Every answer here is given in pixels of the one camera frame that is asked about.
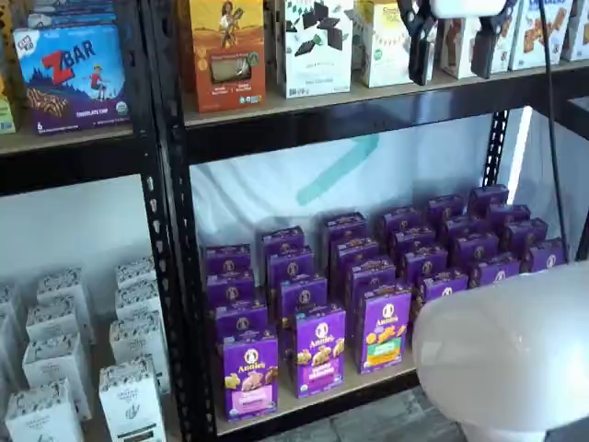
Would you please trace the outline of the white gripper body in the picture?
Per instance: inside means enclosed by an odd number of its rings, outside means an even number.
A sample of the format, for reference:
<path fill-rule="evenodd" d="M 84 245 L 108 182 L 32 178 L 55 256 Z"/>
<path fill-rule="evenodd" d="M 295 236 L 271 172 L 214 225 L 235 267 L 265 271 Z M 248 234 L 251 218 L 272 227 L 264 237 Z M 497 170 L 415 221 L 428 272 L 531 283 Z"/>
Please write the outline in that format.
<path fill-rule="evenodd" d="M 491 17 L 499 14 L 505 0 L 431 0 L 433 15 L 440 19 Z"/>

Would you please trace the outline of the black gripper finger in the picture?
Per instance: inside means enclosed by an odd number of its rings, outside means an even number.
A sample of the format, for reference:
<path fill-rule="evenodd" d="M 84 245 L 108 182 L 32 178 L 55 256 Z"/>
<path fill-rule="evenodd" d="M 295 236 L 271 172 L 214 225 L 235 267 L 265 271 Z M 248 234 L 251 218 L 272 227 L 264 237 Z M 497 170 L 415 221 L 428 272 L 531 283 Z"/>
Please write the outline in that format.
<path fill-rule="evenodd" d="M 490 78 L 495 46 L 506 19 L 505 13 L 479 19 L 480 30 L 475 37 L 471 60 L 471 71 L 475 76 Z"/>
<path fill-rule="evenodd" d="M 425 86 L 429 68 L 433 64 L 434 52 L 434 42 L 428 38 L 437 23 L 437 18 L 429 1 L 419 1 L 417 6 L 414 6 L 411 0 L 398 0 L 397 3 L 410 37 L 409 77 L 415 84 Z"/>

